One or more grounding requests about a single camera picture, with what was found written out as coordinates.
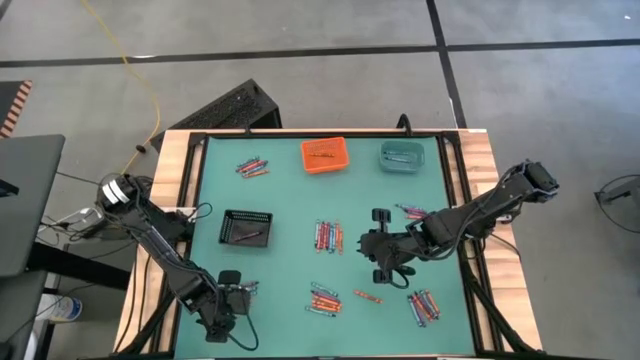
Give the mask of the black perforated case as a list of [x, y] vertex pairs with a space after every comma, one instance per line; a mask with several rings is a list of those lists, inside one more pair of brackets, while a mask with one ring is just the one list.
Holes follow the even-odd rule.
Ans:
[[249, 79], [203, 106], [169, 130], [280, 129], [279, 106]]

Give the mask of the white plastic bottle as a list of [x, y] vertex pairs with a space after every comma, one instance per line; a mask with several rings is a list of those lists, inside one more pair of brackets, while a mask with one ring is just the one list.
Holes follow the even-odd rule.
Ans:
[[83, 310], [83, 303], [76, 298], [43, 294], [36, 311], [38, 321], [52, 321], [58, 323], [73, 322]]

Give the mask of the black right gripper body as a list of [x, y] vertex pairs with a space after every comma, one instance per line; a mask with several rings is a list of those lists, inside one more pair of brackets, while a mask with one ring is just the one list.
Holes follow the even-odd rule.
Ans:
[[358, 252], [381, 270], [398, 269], [418, 252], [416, 240], [408, 233], [370, 231], [360, 237], [358, 244]]

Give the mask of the orange mesh basket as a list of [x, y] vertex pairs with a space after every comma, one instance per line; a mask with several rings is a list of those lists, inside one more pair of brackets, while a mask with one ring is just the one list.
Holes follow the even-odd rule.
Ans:
[[[303, 168], [309, 174], [340, 171], [350, 164], [344, 137], [306, 140], [301, 143], [300, 149]], [[309, 156], [311, 153], [333, 153], [335, 157], [312, 157]]]

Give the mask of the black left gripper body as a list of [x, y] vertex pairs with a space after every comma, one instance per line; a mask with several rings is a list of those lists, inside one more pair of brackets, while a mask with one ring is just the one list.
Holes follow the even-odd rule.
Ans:
[[231, 320], [249, 314], [251, 294], [241, 286], [222, 286], [214, 291], [215, 320]]

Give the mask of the black desk beam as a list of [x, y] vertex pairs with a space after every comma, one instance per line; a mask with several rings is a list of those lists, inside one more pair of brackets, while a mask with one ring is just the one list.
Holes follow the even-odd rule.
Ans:
[[100, 286], [126, 290], [130, 272], [40, 243], [33, 245], [28, 270], [46, 271]]

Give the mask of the orange black striped mat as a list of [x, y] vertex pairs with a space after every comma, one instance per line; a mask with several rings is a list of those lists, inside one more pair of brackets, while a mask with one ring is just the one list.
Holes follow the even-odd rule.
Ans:
[[13, 135], [32, 88], [31, 80], [0, 81], [0, 139]]

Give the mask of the grey desk top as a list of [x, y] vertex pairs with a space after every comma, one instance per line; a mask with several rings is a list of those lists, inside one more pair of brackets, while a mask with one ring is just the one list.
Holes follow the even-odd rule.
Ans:
[[0, 197], [0, 278], [38, 269], [49, 251], [36, 235], [64, 143], [59, 134], [0, 140], [0, 180], [18, 188]]

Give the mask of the black mesh basket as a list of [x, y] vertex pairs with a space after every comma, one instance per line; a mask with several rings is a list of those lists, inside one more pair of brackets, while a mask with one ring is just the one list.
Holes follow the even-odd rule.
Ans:
[[[226, 210], [222, 220], [218, 242], [220, 244], [266, 248], [268, 246], [269, 234], [273, 215], [265, 212], [254, 212], [244, 210]], [[253, 232], [261, 231], [262, 235], [241, 241], [233, 240]]]

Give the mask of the teal plastic bin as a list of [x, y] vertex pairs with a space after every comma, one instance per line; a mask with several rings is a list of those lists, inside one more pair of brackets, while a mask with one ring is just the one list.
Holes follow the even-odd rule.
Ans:
[[[386, 155], [385, 151], [398, 151], [408, 152], [410, 155]], [[414, 163], [399, 163], [388, 161], [385, 157], [400, 157], [414, 159]], [[424, 147], [417, 142], [409, 141], [385, 141], [380, 145], [379, 149], [379, 164], [383, 171], [395, 172], [395, 173], [416, 173], [423, 165], [425, 161]]]

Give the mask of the teal table mat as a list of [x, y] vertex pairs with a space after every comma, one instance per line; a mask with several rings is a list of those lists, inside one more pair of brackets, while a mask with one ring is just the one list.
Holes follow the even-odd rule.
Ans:
[[[360, 236], [374, 223], [374, 208], [392, 213], [390, 230], [406, 226], [395, 204], [429, 211], [448, 204], [434, 139], [422, 146], [425, 163], [415, 174], [381, 169], [378, 138], [353, 138], [347, 143], [349, 166], [339, 172], [311, 175], [302, 165], [296, 139], [211, 139], [207, 146], [199, 194], [204, 217], [196, 223], [192, 260], [212, 275], [240, 271], [246, 281], [259, 281], [248, 317], [240, 318], [230, 341], [205, 340], [194, 316], [180, 319], [175, 355], [179, 359], [470, 355], [474, 345], [460, 269], [456, 257], [443, 261], [415, 261], [408, 281], [375, 284], [374, 264], [358, 252]], [[243, 178], [236, 167], [259, 156], [269, 173]], [[220, 244], [226, 210], [273, 215], [268, 246], [252, 248]], [[343, 255], [316, 251], [316, 221], [338, 222], [344, 232]], [[305, 310], [311, 306], [311, 282], [334, 291], [342, 304], [335, 318]], [[381, 298], [377, 304], [356, 296], [360, 290]], [[417, 325], [407, 296], [429, 290], [440, 315]]]

